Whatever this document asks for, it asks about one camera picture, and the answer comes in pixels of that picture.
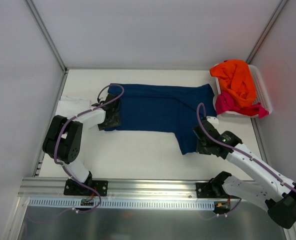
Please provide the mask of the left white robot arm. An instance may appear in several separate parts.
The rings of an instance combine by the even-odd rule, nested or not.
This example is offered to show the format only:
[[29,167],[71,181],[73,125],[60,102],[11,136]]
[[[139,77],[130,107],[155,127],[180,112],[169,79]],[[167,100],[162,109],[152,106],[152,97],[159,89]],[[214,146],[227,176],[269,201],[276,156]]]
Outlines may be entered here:
[[104,101],[93,104],[90,110],[74,116],[71,121],[61,115],[54,116],[51,121],[42,150],[67,171],[81,195],[89,194],[93,188],[92,174],[78,157],[82,134],[93,127],[103,131],[120,126],[120,109],[120,97],[109,93]]

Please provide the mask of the blue t shirt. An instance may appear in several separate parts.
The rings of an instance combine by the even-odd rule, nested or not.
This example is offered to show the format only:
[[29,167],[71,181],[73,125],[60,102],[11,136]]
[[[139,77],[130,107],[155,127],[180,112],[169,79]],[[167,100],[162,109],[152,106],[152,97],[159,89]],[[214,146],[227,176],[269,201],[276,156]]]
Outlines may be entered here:
[[209,84],[198,87],[121,84],[111,86],[108,93],[120,95],[121,124],[109,131],[150,131],[173,133],[183,155],[197,149],[197,107],[203,103],[200,116],[216,117],[214,92]]

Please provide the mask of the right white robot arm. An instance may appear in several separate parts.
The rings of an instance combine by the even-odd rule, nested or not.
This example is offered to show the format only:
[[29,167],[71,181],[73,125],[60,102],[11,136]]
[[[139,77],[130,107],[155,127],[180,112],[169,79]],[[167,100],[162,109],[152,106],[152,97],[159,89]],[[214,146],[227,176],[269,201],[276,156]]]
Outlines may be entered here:
[[207,120],[193,128],[196,151],[214,155],[243,170],[254,183],[247,183],[222,171],[197,193],[207,197],[237,197],[266,211],[280,227],[290,229],[296,223],[296,182],[259,159],[243,141],[230,131],[219,133]]

